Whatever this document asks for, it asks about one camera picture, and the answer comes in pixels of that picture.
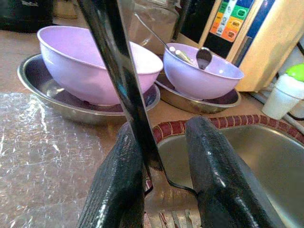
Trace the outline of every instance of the kitchen sink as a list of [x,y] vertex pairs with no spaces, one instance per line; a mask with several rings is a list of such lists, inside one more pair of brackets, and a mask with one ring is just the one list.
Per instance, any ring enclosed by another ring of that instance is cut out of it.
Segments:
[[[284,133],[262,125],[221,129],[235,152],[251,168],[288,228],[304,228],[304,146]],[[159,143],[168,178],[192,187],[185,135]]]

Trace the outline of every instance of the metal spoon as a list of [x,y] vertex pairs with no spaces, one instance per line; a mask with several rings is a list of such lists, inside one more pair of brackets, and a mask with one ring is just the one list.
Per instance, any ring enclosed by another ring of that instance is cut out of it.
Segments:
[[143,20],[137,13],[134,13],[134,16],[137,17],[137,19],[142,23],[142,25],[145,26],[145,28],[148,29],[165,46],[166,49],[170,50],[169,46],[151,28],[149,28],[146,23],[143,22]]
[[206,47],[202,47],[196,54],[196,61],[199,68],[205,70],[209,63],[212,61],[212,54]]
[[[134,15],[138,18],[138,20],[142,23],[142,25],[145,26],[145,28],[148,29],[165,46],[165,48],[167,50],[169,50],[171,53],[175,54],[180,59],[193,65],[193,63],[189,60],[189,57],[187,57],[187,55],[184,55],[181,51],[180,51],[181,52],[180,54],[177,54],[175,51],[178,51],[178,50],[175,50],[175,48],[171,49],[172,47],[169,47],[151,28],[149,28],[149,26],[147,26],[143,22],[143,20],[140,18],[140,16],[137,13],[134,13]],[[211,54],[210,50],[206,47],[202,47],[196,54],[196,60],[199,65],[199,68],[204,70],[212,60],[212,54]]]

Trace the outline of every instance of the plastic bowl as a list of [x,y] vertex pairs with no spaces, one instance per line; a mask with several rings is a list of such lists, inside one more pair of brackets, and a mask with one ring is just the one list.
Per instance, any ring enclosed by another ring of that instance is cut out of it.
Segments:
[[[69,93],[95,105],[116,105],[119,98],[88,29],[49,26],[37,33],[43,60],[53,79]],[[142,92],[163,68],[160,58],[130,42]]]
[[165,50],[163,62],[168,80],[176,91],[196,100],[214,99],[227,94],[244,77],[243,72],[226,60],[213,55],[205,70],[196,61],[197,48],[169,43],[169,47],[184,51],[193,59],[194,66]]

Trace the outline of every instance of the wooden panel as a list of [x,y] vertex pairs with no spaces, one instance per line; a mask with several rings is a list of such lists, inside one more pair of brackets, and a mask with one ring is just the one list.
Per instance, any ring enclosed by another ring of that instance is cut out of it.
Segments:
[[267,86],[304,34],[303,0],[276,0],[243,59],[238,91]]

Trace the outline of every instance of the stainless steel bowl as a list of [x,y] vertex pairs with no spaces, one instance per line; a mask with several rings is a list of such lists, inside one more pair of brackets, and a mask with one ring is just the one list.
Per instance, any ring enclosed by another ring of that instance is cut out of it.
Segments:
[[161,72],[155,82],[160,91],[161,99],[177,108],[196,114],[212,114],[224,111],[227,108],[238,106],[241,103],[241,94],[235,89],[224,96],[210,100],[192,100],[174,90],[164,72]]
[[[120,106],[97,106],[81,101],[56,83],[48,72],[41,54],[25,59],[18,67],[22,84],[63,117],[87,124],[124,123],[126,118]],[[153,85],[144,93],[147,110],[160,100],[160,91]]]

